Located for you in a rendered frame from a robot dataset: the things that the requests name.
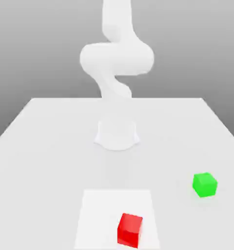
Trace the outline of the small green cube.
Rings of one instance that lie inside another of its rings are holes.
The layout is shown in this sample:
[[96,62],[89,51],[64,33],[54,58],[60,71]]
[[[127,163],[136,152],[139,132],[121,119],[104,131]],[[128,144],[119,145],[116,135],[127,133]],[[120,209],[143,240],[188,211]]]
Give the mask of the small green cube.
[[217,180],[209,172],[194,174],[192,187],[200,198],[214,196]]

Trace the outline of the small red cube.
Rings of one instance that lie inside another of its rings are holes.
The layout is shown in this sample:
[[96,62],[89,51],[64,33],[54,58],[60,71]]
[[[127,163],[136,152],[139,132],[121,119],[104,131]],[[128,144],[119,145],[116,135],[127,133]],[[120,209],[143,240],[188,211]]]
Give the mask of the small red cube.
[[121,245],[138,248],[143,217],[123,213],[117,228],[117,242]]

